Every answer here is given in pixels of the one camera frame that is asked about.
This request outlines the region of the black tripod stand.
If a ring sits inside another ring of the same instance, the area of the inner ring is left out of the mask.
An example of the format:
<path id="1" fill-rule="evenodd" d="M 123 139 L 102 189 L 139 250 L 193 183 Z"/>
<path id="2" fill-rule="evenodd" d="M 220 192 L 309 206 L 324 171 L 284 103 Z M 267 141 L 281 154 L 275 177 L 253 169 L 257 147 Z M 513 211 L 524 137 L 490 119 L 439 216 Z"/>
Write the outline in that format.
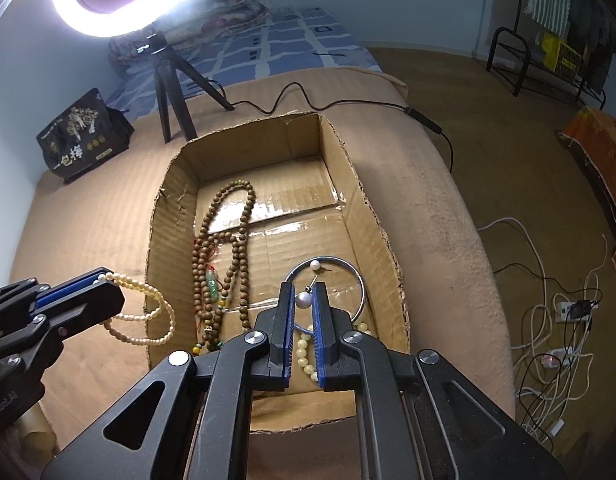
<path id="1" fill-rule="evenodd" d="M 222 92 L 212 86 L 209 79 L 201 75 L 196 68 L 182 58 L 162 32 L 149 35 L 138 50 L 147 52 L 154 66 L 154 80 L 156 89 L 156 102 L 158 107 L 163 142 L 168 144 L 172 140 L 169 110 L 172 108 L 180 129 L 186 141 L 197 138 L 197 130 L 191 113 L 186 104 L 179 74 L 185 75 L 193 84 L 211 96 L 222 108 L 231 112 L 234 106 L 227 101 Z"/>

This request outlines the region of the blue checked bedsheet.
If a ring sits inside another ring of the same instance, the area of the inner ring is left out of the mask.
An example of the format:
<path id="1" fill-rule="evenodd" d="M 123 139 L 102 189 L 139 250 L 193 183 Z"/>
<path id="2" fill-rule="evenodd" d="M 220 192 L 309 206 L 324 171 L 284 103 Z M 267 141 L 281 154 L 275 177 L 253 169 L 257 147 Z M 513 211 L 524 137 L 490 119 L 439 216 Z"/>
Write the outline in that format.
<path id="1" fill-rule="evenodd" d="M 262 25 L 178 52 L 223 87 L 281 73 L 321 67 L 360 67 L 381 72 L 375 58 L 322 8 L 271 13 Z M 157 110 L 154 67 L 138 64 L 106 99 L 129 122 Z"/>

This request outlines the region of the yellow crate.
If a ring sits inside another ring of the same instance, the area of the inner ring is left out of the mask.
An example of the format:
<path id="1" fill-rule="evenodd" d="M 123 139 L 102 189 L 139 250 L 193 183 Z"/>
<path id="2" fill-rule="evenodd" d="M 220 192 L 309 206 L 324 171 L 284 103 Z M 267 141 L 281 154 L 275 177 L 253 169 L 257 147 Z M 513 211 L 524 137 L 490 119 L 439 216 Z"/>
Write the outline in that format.
<path id="1" fill-rule="evenodd" d="M 545 68 L 566 80 L 576 78 L 581 64 L 581 55 L 565 41 L 558 36 L 553 36 L 550 32 L 545 32 L 540 48 L 543 52 L 541 63 Z"/>

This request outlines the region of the orange covered furniture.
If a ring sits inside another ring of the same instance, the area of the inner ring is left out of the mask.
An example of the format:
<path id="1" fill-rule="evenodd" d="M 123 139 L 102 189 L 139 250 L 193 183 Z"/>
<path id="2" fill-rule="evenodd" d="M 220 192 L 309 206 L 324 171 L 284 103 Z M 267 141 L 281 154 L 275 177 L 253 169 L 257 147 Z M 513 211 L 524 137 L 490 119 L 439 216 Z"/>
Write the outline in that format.
<path id="1" fill-rule="evenodd" d="M 582 149 L 601 177 L 616 212 L 616 118 L 584 106 L 561 131 L 561 136 Z"/>

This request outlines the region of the folded floral quilt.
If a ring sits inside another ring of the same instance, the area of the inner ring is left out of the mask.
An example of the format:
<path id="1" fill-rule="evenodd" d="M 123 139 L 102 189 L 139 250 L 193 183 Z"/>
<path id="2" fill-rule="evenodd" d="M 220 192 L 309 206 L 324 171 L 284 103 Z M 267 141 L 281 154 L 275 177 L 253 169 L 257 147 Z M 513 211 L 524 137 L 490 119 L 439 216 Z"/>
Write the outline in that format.
<path id="1" fill-rule="evenodd" d="M 147 38 L 161 32 L 175 50 L 185 51 L 263 24 L 270 0 L 187 0 L 154 23 L 108 42 L 110 60 L 123 68 L 148 62 Z"/>

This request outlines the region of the cardboard box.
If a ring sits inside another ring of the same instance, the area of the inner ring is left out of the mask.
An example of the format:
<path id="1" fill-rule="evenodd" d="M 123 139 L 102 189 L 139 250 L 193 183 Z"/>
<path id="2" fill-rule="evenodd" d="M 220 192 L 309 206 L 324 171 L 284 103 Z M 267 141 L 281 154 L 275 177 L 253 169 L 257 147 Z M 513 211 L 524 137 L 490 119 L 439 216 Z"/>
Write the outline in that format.
<path id="1" fill-rule="evenodd" d="M 195 316 L 193 248 L 205 215 L 222 186 L 244 179 L 256 201 L 250 221 L 250 311 L 271 308 L 286 274 L 314 256 L 352 264 L 366 284 L 367 306 L 357 325 L 408 351 L 410 323 L 402 273 L 332 124 L 314 113 L 245 122 L 189 142 L 171 160 L 150 222 L 146 278 L 172 313 L 147 325 L 151 337 L 175 334 L 151 348 L 151 364 L 189 350 L 201 336 Z"/>

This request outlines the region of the dark blue bangle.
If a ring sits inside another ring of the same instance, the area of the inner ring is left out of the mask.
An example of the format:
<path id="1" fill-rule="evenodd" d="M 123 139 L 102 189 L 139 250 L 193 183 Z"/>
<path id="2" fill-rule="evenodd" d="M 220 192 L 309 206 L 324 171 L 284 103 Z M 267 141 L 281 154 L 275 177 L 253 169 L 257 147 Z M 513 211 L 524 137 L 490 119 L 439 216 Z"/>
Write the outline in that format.
<path id="1" fill-rule="evenodd" d="M 327 272 L 314 273 L 309 263 L 317 259 L 323 263 Z M 294 329 L 299 334 L 311 337 L 312 328 L 312 309 L 317 302 L 317 283 L 325 286 L 329 305 L 332 308 L 346 311 L 353 325 L 363 320 L 364 310 L 367 306 L 366 284 L 362 274 L 351 262 L 336 256 L 314 256 L 301 263 L 296 264 L 285 276 L 284 281 L 296 286 L 295 297 L 302 292 L 311 282 L 314 275 L 317 281 L 312 287 L 312 306 L 309 309 L 296 308 L 296 321 Z"/>

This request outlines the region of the black snack bag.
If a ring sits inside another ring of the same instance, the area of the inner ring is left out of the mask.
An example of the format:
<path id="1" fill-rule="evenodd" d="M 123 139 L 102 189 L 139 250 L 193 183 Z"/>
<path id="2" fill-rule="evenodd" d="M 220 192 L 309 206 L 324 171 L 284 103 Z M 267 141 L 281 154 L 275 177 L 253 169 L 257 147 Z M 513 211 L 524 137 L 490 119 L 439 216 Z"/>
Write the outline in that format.
<path id="1" fill-rule="evenodd" d="M 48 170 L 70 183 L 127 150 L 133 132 L 122 111 L 108 107 L 92 88 L 47 125 L 36 142 Z"/>

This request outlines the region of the translucent plastic bottle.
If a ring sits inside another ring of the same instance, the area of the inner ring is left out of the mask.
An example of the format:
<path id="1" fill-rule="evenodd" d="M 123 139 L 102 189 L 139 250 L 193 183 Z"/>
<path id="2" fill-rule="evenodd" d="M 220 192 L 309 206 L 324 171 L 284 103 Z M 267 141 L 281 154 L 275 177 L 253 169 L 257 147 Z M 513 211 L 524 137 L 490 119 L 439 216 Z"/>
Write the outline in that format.
<path id="1" fill-rule="evenodd" d="M 57 437 L 40 403 L 35 403 L 16 421 L 22 458 L 35 467 L 45 466 L 55 455 Z"/>

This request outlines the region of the black clothes rack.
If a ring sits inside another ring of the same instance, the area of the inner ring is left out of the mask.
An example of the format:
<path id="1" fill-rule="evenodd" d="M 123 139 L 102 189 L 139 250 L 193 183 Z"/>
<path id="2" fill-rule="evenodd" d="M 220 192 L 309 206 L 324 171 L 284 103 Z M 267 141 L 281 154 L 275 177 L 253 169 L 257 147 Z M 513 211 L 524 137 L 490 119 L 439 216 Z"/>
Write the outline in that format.
<path id="1" fill-rule="evenodd" d="M 581 55 L 574 80 L 542 65 L 545 32 Z M 500 76 L 512 96 L 529 91 L 576 107 L 594 101 L 604 108 L 615 55 L 616 25 L 600 0 L 516 0 L 513 24 L 500 26 L 491 35 L 486 71 Z"/>

